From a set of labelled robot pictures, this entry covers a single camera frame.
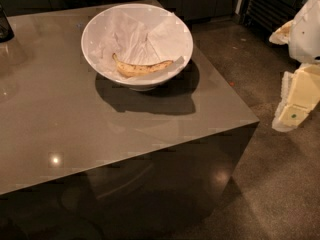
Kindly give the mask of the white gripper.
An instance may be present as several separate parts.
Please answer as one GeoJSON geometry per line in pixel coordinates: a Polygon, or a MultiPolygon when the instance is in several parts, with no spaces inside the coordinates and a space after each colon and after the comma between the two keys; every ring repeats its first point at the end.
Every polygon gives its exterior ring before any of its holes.
{"type": "Polygon", "coordinates": [[[272,122],[279,132],[296,129],[320,102],[320,0],[308,0],[290,20],[274,31],[269,41],[288,44],[291,58],[302,64],[294,73],[285,72],[281,102],[272,122]]]}

